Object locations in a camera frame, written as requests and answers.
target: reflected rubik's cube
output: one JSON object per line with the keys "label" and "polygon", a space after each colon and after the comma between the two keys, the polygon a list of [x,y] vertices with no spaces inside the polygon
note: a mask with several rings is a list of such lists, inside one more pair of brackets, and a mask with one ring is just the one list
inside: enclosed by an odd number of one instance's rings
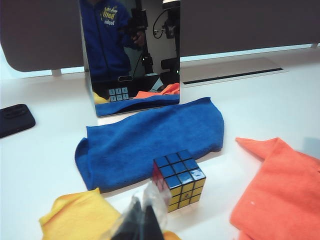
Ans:
{"label": "reflected rubik's cube", "polygon": [[129,99],[127,87],[109,89],[108,92],[110,102],[117,102]]}
{"label": "reflected rubik's cube", "polygon": [[168,212],[199,201],[206,176],[187,150],[153,160],[152,181],[159,191],[169,189]]}

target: smartphone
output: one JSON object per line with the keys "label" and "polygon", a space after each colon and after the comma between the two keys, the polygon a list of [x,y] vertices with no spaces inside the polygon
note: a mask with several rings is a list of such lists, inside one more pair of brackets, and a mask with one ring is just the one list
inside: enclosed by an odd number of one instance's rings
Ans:
{"label": "smartphone", "polygon": [[25,104],[17,104],[0,110],[0,138],[32,128],[36,121]]}

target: blue hoodie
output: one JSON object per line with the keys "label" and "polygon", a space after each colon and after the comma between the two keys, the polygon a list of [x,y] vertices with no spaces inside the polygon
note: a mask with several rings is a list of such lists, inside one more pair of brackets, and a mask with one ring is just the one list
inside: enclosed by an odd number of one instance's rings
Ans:
{"label": "blue hoodie", "polygon": [[126,8],[116,0],[101,0],[94,6],[80,0],[80,10],[91,80],[110,81],[128,75],[131,66],[124,47],[138,46],[129,35],[119,32],[130,19]]}

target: white table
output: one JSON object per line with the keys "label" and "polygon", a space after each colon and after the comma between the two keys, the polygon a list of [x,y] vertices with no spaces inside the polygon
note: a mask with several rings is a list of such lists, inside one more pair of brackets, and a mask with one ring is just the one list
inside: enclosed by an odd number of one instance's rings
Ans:
{"label": "white table", "polygon": [[[207,176],[200,201],[168,215],[167,229],[183,240],[237,239],[229,217],[261,162],[239,147],[235,137],[281,137],[294,149],[320,158],[319,47],[263,56],[286,72],[181,89],[180,103],[211,97],[225,123],[223,150],[198,160]],[[1,239],[36,240],[42,238],[38,219],[57,197],[86,191],[74,161],[85,126],[134,113],[97,119],[83,73],[2,79],[1,108],[18,103],[29,106],[36,126],[0,141]],[[122,212],[146,183],[103,196]]]}

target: towel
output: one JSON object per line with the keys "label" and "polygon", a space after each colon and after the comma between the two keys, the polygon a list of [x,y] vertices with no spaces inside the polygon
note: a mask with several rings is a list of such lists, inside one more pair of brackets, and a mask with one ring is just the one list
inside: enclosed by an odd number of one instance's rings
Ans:
{"label": "towel", "polygon": [[156,95],[147,98],[137,98],[123,101],[107,102],[95,105],[96,115],[98,117],[118,114],[141,109],[156,108],[166,105],[178,104],[179,94],[173,95]]}
{"label": "towel", "polygon": [[110,192],[152,175],[153,159],[188,149],[198,159],[223,146],[224,121],[209,97],[87,127],[75,162],[88,190]]}
{"label": "towel", "polygon": [[[100,240],[113,227],[120,213],[101,195],[99,189],[58,197],[51,212],[40,218],[42,240]],[[165,240],[180,240],[171,231]]]}
{"label": "towel", "polygon": [[148,98],[156,95],[170,95],[170,94],[172,95],[172,94],[179,94],[179,93],[180,93],[180,84],[176,82],[174,84],[169,84],[161,92],[139,91],[134,98],[144,99],[144,98]]}
{"label": "towel", "polygon": [[108,100],[104,99],[103,97],[99,96],[98,94],[96,94],[94,91],[93,93],[93,100],[94,100],[94,104],[105,104],[105,103],[109,103]]}
{"label": "towel", "polygon": [[231,214],[230,222],[241,230],[239,239],[319,239],[319,159],[280,138],[236,141],[264,160]]}

